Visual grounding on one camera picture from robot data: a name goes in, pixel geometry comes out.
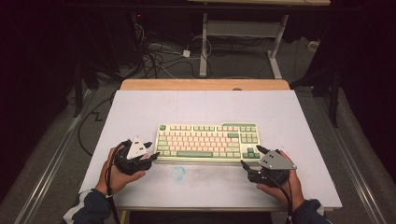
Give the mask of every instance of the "mechanical keyboard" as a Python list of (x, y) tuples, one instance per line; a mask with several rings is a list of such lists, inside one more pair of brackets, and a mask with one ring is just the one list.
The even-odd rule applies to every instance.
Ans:
[(253, 123), (161, 124), (154, 153), (158, 162), (258, 162), (259, 131)]

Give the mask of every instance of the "person's right hand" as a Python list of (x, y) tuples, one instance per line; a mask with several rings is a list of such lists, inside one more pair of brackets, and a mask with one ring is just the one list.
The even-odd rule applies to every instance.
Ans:
[[(107, 185), (106, 185), (106, 170), (108, 169), (108, 165), (110, 164), (111, 156), (113, 155), (115, 148), (111, 148), (108, 153), (107, 161), (103, 164), (102, 173), (100, 174), (99, 181), (96, 185), (96, 189), (101, 191), (103, 194), (107, 195)], [(133, 175), (123, 174), (115, 165), (111, 166), (111, 179), (110, 179), (110, 187), (112, 188), (112, 193), (116, 194), (125, 186), (131, 182), (138, 180), (140, 177), (145, 175), (145, 171), (138, 171)]]
[[(280, 151), (280, 155), (282, 155), (284, 158), (287, 160), (291, 161), (291, 159), (286, 155), (283, 151)], [(292, 211), (294, 211), (297, 207), (299, 207), (305, 200), (304, 195), (303, 195), (303, 190), (301, 187), (301, 182), (300, 179), (297, 176), (297, 173), (295, 170), (290, 170), (290, 177), (289, 177), (289, 183), (286, 182), (283, 184), (282, 188), (288, 193), (290, 197), (290, 188), (291, 188), (291, 196), (292, 196)], [(256, 188), (262, 190), (263, 192), (273, 196), (276, 198), (280, 204), (282, 204), (284, 207), (288, 208), (288, 200), (286, 199), (286, 196), (283, 194), (283, 192), (279, 188), (270, 188), (264, 184), (257, 184)]]

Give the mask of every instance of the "space bar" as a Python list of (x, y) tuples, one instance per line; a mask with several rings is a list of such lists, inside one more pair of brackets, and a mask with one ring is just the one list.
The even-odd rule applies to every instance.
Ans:
[(212, 152), (189, 152), (189, 151), (179, 151), (177, 153), (178, 157), (191, 157), (191, 158), (212, 158)]

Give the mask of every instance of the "white tabletop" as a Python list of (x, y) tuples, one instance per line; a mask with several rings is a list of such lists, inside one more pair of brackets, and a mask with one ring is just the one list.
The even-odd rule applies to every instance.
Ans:
[[(94, 188), (108, 151), (121, 141), (139, 136), (155, 142), (162, 123), (223, 122), (258, 124), (262, 146), (285, 151), (297, 165), (306, 199), (342, 207), (294, 91), (118, 91), (80, 191)], [(115, 202), (133, 210), (282, 209), (255, 186), (239, 164), (154, 163), (115, 195)]]

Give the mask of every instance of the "person's left hand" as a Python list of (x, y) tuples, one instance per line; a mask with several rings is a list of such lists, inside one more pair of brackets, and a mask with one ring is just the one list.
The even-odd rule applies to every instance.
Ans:
[[(110, 164), (111, 155), (115, 148), (111, 148), (108, 153), (107, 161), (103, 164), (102, 172), (99, 177), (98, 184), (96, 185), (96, 189), (101, 191), (103, 194), (107, 195), (107, 185), (106, 185), (106, 170), (108, 169), (108, 165)], [(138, 171), (133, 175), (126, 175), (119, 171), (116, 165), (111, 166), (111, 177), (110, 177), (110, 187), (112, 189), (112, 193), (116, 194), (125, 186), (131, 182), (138, 180), (140, 177), (145, 175), (145, 171)]]

